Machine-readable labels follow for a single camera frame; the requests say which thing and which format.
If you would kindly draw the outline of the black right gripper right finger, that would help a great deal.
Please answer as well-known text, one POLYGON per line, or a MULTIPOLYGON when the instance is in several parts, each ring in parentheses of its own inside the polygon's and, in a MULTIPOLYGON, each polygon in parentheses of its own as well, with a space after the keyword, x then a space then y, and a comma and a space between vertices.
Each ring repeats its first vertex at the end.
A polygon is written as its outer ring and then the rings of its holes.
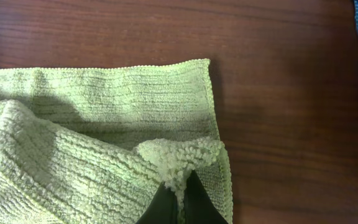
POLYGON ((227 224, 194 170, 186 181, 184 211, 186 224, 227 224))

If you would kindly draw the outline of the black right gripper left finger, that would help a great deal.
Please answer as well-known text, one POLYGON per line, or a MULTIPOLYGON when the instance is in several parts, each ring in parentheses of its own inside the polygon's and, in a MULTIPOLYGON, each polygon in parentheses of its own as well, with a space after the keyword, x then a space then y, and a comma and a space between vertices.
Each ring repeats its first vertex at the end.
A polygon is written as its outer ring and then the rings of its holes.
POLYGON ((177 224, 178 202, 170 188, 161 183, 150 205, 136 224, 177 224))

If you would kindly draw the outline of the light green microfiber cloth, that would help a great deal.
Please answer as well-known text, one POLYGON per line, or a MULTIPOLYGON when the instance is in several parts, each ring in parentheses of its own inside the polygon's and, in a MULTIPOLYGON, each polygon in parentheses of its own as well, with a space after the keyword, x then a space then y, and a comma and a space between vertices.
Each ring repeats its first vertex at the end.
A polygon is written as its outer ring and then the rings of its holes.
POLYGON ((183 223, 191 171, 231 223, 209 64, 0 69, 0 223, 135 223, 159 187, 183 223))

